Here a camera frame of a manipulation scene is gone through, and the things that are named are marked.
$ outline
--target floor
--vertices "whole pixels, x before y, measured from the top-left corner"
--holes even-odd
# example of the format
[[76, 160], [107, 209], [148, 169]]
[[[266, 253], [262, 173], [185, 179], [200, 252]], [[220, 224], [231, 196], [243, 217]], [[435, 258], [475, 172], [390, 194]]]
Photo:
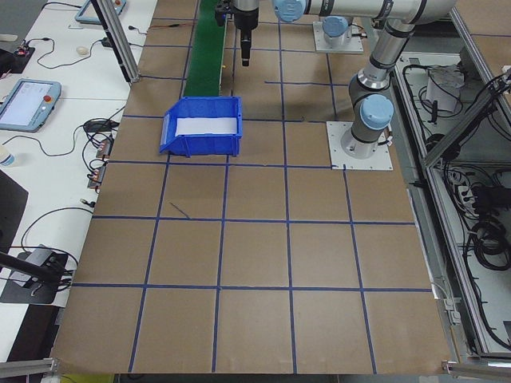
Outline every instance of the floor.
[[[160, 0], [153, 24], [189, 23], [196, 5]], [[237, 157], [158, 154], [194, 26], [149, 31], [53, 350], [64, 371], [440, 372], [449, 352], [394, 149], [392, 172], [331, 170], [324, 121], [353, 120], [347, 84], [368, 49], [316, 54], [315, 19], [280, 25], [261, 2], [249, 68], [229, 26]]]

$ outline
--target blue tape grid line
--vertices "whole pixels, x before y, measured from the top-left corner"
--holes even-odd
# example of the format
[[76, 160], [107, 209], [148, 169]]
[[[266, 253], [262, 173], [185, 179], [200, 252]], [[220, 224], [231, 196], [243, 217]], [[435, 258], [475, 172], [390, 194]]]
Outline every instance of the blue tape grid line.
[[353, 250], [355, 253], [355, 263], [357, 266], [357, 274], [358, 274], [358, 283], [360, 285], [360, 298], [362, 299], [362, 310], [363, 310], [363, 316], [364, 316], [364, 322], [366, 325], [366, 332], [367, 332], [367, 344], [369, 345], [369, 355], [370, 355], [370, 363], [373, 368], [373, 373], [378, 373], [378, 370], [376, 368], [376, 360], [374, 359], [374, 349], [373, 349], [373, 342], [370, 335], [370, 326], [369, 326], [369, 318], [367, 315], [367, 304], [366, 304], [366, 296], [364, 294], [364, 285], [362, 280], [362, 272], [360, 271], [360, 260], [358, 258], [358, 247], [357, 247], [357, 239], [355, 235], [355, 225], [353, 224], [353, 214], [351, 211], [351, 198], [350, 198], [350, 189], [348, 186], [348, 178], [347, 178], [347, 170], [346, 167], [343, 169], [343, 178], [344, 178], [344, 186], [346, 188], [346, 201], [348, 205], [348, 215], [350, 217], [350, 227], [351, 227], [351, 238], [353, 239]]
[[215, 296], [215, 323], [213, 325], [213, 355], [211, 363], [211, 372], [216, 371], [216, 351], [218, 345], [218, 324], [219, 324], [219, 313], [220, 313], [220, 291], [221, 291], [221, 280], [222, 280], [222, 258], [224, 255], [224, 238], [225, 238], [225, 212], [227, 210], [227, 191], [229, 181], [229, 157], [225, 163], [225, 178], [224, 178], [224, 201], [222, 204], [222, 223], [220, 228], [220, 249], [218, 252], [218, 271], [216, 275], [216, 296]]
[[254, 290], [254, 291], [338, 291], [363, 293], [431, 293], [432, 289], [408, 287], [329, 287], [329, 286], [219, 286], [219, 285], [172, 285], [164, 283], [90, 283], [74, 282], [73, 287], [88, 288], [135, 288], [170, 290]]
[[[195, 18], [197, 16], [197, 12], [198, 12], [198, 9], [199, 9], [199, 3], [200, 3], [199, 1], [197, 1], [197, 3], [196, 3]], [[194, 28], [195, 28], [195, 24], [192, 26], [192, 32], [190, 33], [190, 42], [188, 43], [188, 45], [190, 45], [190, 46], [192, 45], [192, 36], [193, 36]], [[188, 60], [190, 58], [190, 51], [191, 51], [191, 49], [192, 49], [191, 47], [188, 48], [186, 60], [185, 60], [185, 63], [184, 63], [184, 69], [183, 69], [183, 76], [182, 76], [183, 79], [185, 78], [186, 69], [188, 67]], [[183, 88], [184, 88], [184, 80], [181, 80], [180, 94], [183, 93]], [[150, 274], [150, 271], [151, 271], [151, 263], [153, 261], [154, 247], [155, 247], [155, 244], [156, 244], [156, 235], [157, 235], [158, 226], [159, 226], [159, 223], [160, 223], [160, 214], [161, 214], [161, 209], [163, 207], [165, 188], [167, 186], [167, 178], [168, 178], [168, 174], [169, 174], [169, 170], [170, 170], [169, 169], [170, 168], [170, 153], [167, 155], [167, 162], [168, 163], [165, 165], [165, 173], [164, 173], [163, 183], [161, 185], [160, 201], [158, 203], [158, 210], [157, 210], [157, 214], [156, 214], [156, 217], [155, 217], [153, 239], [151, 241], [151, 248], [149, 250], [149, 259], [148, 259], [148, 262], [147, 262], [147, 267], [145, 269], [145, 280], [144, 280], [144, 285], [145, 286], [142, 287], [141, 304], [140, 304], [140, 308], [138, 310], [137, 328], [135, 329], [135, 335], [134, 335], [134, 338], [133, 338], [133, 347], [132, 347], [131, 357], [129, 359], [128, 371], [130, 373], [133, 371], [133, 365], [135, 363], [135, 357], [137, 355], [138, 338], [139, 338], [140, 331], [141, 331], [142, 317], [144, 315], [145, 295], [147, 293], [147, 285], [149, 284], [149, 274]]]
[[289, 223], [314, 225], [378, 225], [378, 226], [415, 226], [414, 222], [380, 222], [380, 221], [314, 221], [298, 219], [245, 219], [245, 218], [196, 218], [196, 217], [145, 217], [139, 215], [93, 215], [93, 219], [140, 219], [160, 221], [199, 221], [199, 222], [246, 222], [246, 223]]
[[291, 359], [293, 363], [293, 373], [298, 373], [298, 366], [296, 363], [296, 341], [295, 341], [295, 309], [293, 300], [293, 270], [291, 261], [291, 226], [289, 224], [289, 179], [287, 176], [287, 146], [286, 146], [286, 111], [284, 108], [284, 85], [283, 85], [283, 64], [282, 64], [282, 33], [281, 25], [279, 21], [279, 75], [280, 75], [280, 110], [282, 113], [282, 142], [283, 142], [283, 154], [284, 154], [284, 190], [286, 196], [286, 241], [287, 241], [287, 276], [289, 280], [289, 322], [291, 330]]

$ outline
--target black cable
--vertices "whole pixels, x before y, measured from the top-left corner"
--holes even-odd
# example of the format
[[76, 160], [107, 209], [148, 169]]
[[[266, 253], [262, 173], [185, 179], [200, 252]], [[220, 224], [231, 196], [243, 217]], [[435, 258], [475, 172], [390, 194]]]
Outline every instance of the black cable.
[[138, 34], [143, 34], [143, 35], [146, 35], [147, 32], [141, 32], [141, 30], [139, 30], [138, 28], [136, 28], [135, 26], [128, 26], [128, 29], [129, 30], [135, 30], [138, 32]]
[[64, 210], [82, 210], [82, 211], [87, 211], [87, 212], [88, 212], [88, 213], [90, 213], [90, 214], [93, 214], [93, 212], [92, 212], [92, 211], [90, 211], [89, 209], [85, 209], [85, 208], [83, 208], [83, 207], [60, 207], [60, 208], [58, 208], [58, 209], [53, 209], [53, 210], [51, 210], [51, 211], [48, 211], [48, 212], [46, 212], [45, 214], [43, 214], [43, 215], [39, 216], [39, 218], [37, 218], [36, 220], [34, 220], [34, 221], [33, 221], [33, 222], [32, 222], [32, 223], [31, 223], [31, 224], [30, 224], [30, 225], [26, 228], [26, 230], [25, 230], [25, 232], [23, 233], [22, 238], [21, 238], [21, 240], [20, 240], [20, 244], [21, 244], [22, 249], [23, 249], [25, 252], [28, 252], [28, 250], [27, 250], [27, 249], [26, 249], [26, 247], [25, 247], [24, 242], [25, 242], [26, 236], [28, 235], [28, 233], [29, 233], [30, 229], [32, 229], [32, 227], [34, 227], [34, 226], [35, 226], [35, 224], [36, 224], [37, 222], [39, 222], [41, 219], [45, 218], [45, 217], [46, 217], [46, 216], [48, 216], [48, 215], [51, 215], [51, 214], [56, 213], [56, 212], [58, 212], [58, 211], [64, 211]]
[[44, 6], [41, 7], [41, 10], [44, 10], [46, 8], [46, 6], [49, 6], [51, 4], [58, 4], [59, 6], [72, 6], [73, 8], [78, 8], [78, 9], [81, 8], [81, 6], [76, 6], [74, 4], [69, 4], [67, 2], [47, 2]]
[[10, 139], [8, 139], [7, 141], [5, 141], [2, 145], [5, 145], [5, 144], [8, 144], [9, 142], [11, 142], [12, 140], [14, 140], [15, 138], [26, 138], [27, 140], [32, 140], [32, 141], [36, 141], [38, 144], [39, 144], [39, 148], [41, 149], [41, 151], [44, 153], [45, 156], [48, 156], [48, 157], [61, 157], [61, 156], [67, 156], [69, 154], [71, 154], [72, 152], [74, 152], [74, 149], [77, 147], [77, 138], [76, 138], [76, 134], [77, 134], [77, 131], [78, 129], [81, 128], [81, 125], [80, 126], [77, 126], [75, 129], [74, 129], [74, 132], [73, 132], [73, 147], [68, 151], [68, 152], [64, 152], [64, 153], [57, 153], [57, 154], [50, 154], [48, 153], [43, 147], [42, 147], [42, 142], [40, 140], [38, 140], [37, 138], [34, 138], [34, 137], [29, 137], [29, 136], [13, 136], [11, 137]]
[[42, 56], [40, 56], [38, 59], [37, 59], [37, 63], [42, 66], [43, 68], [46, 68], [46, 69], [56, 69], [56, 68], [61, 68], [62, 66], [71, 66], [71, 65], [75, 65], [79, 62], [82, 62], [84, 60], [87, 60], [88, 58], [91, 58], [92, 54], [93, 54], [93, 48], [94, 46], [98, 43], [98, 42], [101, 42], [101, 40], [96, 40], [94, 41], [91, 45], [90, 45], [90, 48], [89, 48], [89, 54], [85, 57], [82, 57], [76, 61], [73, 61], [73, 62], [68, 62], [68, 63], [65, 63], [65, 64], [59, 64], [59, 65], [55, 65], [55, 66], [48, 66], [48, 65], [44, 65], [41, 63], [41, 59], [52, 54], [54, 51], [55, 51], [55, 40], [53, 40], [52, 38], [32, 38], [30, 39], [29, 41], [26, 42], [27, 45], [29, 45], [32, 41], [51, 41], [51, 50], [49, 52], [46, 52], [44, 53]]

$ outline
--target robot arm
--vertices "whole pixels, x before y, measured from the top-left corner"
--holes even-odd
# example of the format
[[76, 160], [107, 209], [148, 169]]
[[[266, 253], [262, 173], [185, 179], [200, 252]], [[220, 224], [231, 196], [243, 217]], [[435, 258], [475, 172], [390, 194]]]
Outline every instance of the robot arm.
[[[388, 86], [388, 73], [394, 68], [416, 24], [426, 24], [445, 16], [456, 0], [272, 0], [276, 16], [294, 22], [304, 14], [388, 19], [384, 32], [366, 67], [358, 72], [358, 81], [368, 89]], [[234, 14], [241, 32], [243, 66], [248, 66], [252, 31], [257, 27], [259, 0], [220, 0], [218, 14]]]

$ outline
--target black device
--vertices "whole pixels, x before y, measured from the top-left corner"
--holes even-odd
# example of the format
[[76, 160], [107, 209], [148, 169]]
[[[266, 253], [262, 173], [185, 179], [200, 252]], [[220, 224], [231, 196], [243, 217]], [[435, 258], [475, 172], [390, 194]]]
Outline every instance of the black device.
[[0, 49], [0, 76], [4, 73], [23, 73], [35, 48], [27, 45], [19, 46], [14, 53]]
[[28, 195], [0, 171], [0, 269], [11, 269], [10, 278], [13, 279], [7, 281], [0, 296], [0, 302], [4, 303], [51, 303], [65, 273], [68, 256], [42, 245], [42, 249], [24, 252], [18, 257], [7, 254], [22, 221]]

